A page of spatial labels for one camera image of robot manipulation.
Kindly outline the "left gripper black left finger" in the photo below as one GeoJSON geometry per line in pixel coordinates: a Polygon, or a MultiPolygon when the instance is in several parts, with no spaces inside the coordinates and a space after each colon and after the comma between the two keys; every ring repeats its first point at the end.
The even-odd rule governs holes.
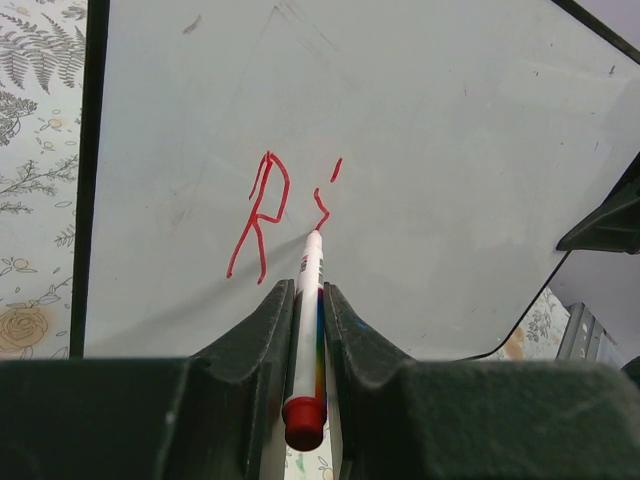
{"type": "Polygon", "coordinates": [[[294,286],[184,358],[5,361],[5,479],[280,479],[294,286]]]}

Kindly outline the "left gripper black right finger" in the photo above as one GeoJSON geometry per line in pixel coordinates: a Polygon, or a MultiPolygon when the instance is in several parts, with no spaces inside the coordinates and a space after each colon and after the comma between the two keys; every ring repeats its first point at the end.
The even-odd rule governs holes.
{"type": "Polygon", "coordinates": [[[575,361],[419,361],[324,290],[339,479],[635,479],[639,391],[575,361]]]}

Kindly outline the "white marker pen red end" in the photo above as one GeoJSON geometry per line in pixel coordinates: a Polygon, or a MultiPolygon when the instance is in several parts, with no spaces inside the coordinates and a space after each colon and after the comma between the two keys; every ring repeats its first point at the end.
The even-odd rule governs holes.
{"type": "Polygon", "coordinates": [[[285,441],[302,452],[321,445],[327,420],[322,247],[320,232],[312,231],[296,284],[282,407],[285,441]]]}

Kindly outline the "white whiteboard black frame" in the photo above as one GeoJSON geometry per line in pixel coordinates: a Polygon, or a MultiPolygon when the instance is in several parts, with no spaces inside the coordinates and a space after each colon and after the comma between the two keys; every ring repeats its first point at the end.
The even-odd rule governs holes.
{"type": "Polygon", "coordinates": [[[639,151],[572,1],[92,1],[74,347],[191,354],[297,274],[418,358],[495,351],[639,151]]]}

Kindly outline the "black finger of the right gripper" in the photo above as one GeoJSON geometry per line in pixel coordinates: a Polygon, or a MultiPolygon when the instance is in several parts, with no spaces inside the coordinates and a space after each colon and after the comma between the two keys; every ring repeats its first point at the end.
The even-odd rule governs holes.
{"type": "Polygon", "coordinates": [[[639,155],[603,203],[556,245],[558,251],[639,252],[639,155]]]}

